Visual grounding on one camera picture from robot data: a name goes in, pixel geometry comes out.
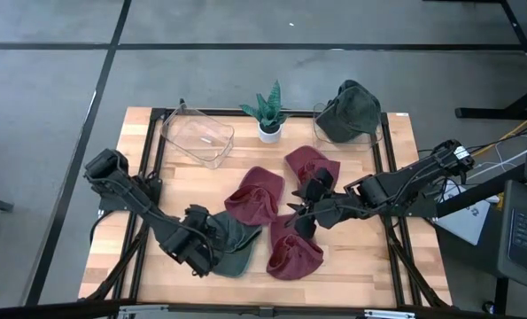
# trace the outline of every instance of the concrete floor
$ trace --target concrete floor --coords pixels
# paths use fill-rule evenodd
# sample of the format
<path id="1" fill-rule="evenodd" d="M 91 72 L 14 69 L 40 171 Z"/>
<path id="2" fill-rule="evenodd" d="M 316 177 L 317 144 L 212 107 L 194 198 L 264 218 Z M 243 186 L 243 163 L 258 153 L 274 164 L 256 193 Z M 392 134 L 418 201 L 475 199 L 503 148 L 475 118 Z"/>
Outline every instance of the concrete floor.
<path id="1" fill-rule="evenodd" d="M 121 0 L 0 0 L 0 42 L 109 43 L 121 5 Z M 121 42 L 517 40 L 496 4 L 135 0 Z M 15 203 L 13 214 L 0 214 L 0 307 L 21 302 L 104 58 L 105 51 L 0 51 L 0 198 Z M 275 79 L 282 84 L 284 105 L 293 109 L 325 102 L 343 80 L 354 79 L 379 98 L 384 111 L 411 114 L 420 149 L 448 138 L 481 144 L 517 122 L 457 120 L 453 109 L 499 108 L 520 97 L 527 91 L 527 57 L 498 52 L 118 51 L 83 162 L 116 145 L 129 105 L 174 106 L 184 97 L 190 105 L 236 107 Z M 524 138 L 505 143 L 502 154 L 515 153 L 524 143 Z M 498 159 L 490 152 L 480 160 Z M 42 303 L 76 299 L 97 203 L 79 176 Z M 454 304 L 478 310 L 492 298 L 494 278 L 443 254 Z M 511 284 L 509 297 L 508 313 L 527 315 L 527 288 Z"/>

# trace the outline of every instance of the wooden tabletop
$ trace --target wooden tabletop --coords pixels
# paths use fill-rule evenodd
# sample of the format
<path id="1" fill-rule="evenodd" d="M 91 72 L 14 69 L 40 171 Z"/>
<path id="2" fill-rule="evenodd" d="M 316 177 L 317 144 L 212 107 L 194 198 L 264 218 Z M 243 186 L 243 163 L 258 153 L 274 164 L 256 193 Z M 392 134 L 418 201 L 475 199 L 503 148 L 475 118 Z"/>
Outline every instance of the wooden tabletop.
<path id="1" fill-rule="evenodd" d="M 118 150 L 129 160 L 129 173 L 137 173 L 143 151 L 151 108 L 129 107 L 120 133 Z M 391 138 L 398 167 L 418 160 L 411 122 L 406 113 L 389 113 Z M 285 179 L 279 214 L 291 214 L 287 203 L 299 203 L 291 195 L 297 187 L 293 173 L 283 157 L 301 145 L 313 145 L 312 119 L 287 120 L 278 144 L 263 144 L 256 122 L 250 117 L 218 116 L 217 121 L 235 128 L 234 148 L 215 170 L 205 168 L 167 144 L 161 178 L 164 181 L 159 207 L 165 214 L 183 216 L 190 204 L 208 208 L 212 214 L 224 210 L 224 199 L 234 192 L 242 177 L 253 166 L 261 166 Z M 150 165 L 159 140 L 159 125 L 151 148 Z M 317 144 L 331 160 L 341 164 L 337 191 L 364 175 L 374 174 L 372 151 L 355 151 L 356 145 L 342 148 Z M 388 170 L 384 144 L 380 142 L 384 170 Z M 81 283 L 80 297 L 91 294 L 112 270 L 120 257 L 128 212 L 116 212 L 96 229 L 94 243 Z M 421 219 L 407 219 L 415 264 L 438 296 L 450 303 L 450 294 L 434 229 Z M 191 275 L 188 265 L 179 265 L 165 255 L 150 233 L 143 264 L 138 300 L 159 303 L 201 303 L 227 305 L 275 305 L 315 307 L 394 307 L 391 271 L 384 229 L 379 218 L 350 220 L 331 230 L 319 227 L 316 243 L 324 251 L 323 264 L 300 280 L 281 281 L 267 274 L 270 255 L 268 228 L 257 239 L 252 262 L 244 276 L 226 278 L 211 274 Z M 410 303 L 407 272 L 400 265 L 406 300 Z M 123 296 L 133 263 L 128 267 Z"/>

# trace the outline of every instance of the transparent bin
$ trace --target transparent bin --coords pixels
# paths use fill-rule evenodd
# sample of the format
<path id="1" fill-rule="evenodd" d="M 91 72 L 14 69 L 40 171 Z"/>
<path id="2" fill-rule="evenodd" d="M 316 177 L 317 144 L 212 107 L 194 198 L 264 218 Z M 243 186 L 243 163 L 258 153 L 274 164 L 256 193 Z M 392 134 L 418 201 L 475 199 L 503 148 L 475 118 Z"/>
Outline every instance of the transparent bin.
<path id="1" fill-rule="evenodd" d="M 234 128 L 185 104 L 163 122 L 161 135 L 180 152 L 215 169 L 234 146 Z"/>
<path id="2" fill-rule="evenodd" d="M 376 128 L 376 133 L 373 138 L 369 134 L 360 134 L 354 139 L 351 139 L 345 143 L 336 143 L 331 141 L 326 133 L 316 124 L 316 118 L 324 109 L 326 105 L 319 103 L 314 106 L 313 109 L 313 133 L 314 133 L 314 148 L 321 151 L 353 151 L 353 152 L 364 152 L 371 149 L 371 147 L 377 144 L 383 138 L 383 131 L 381 130 L 381 124 Z"/>

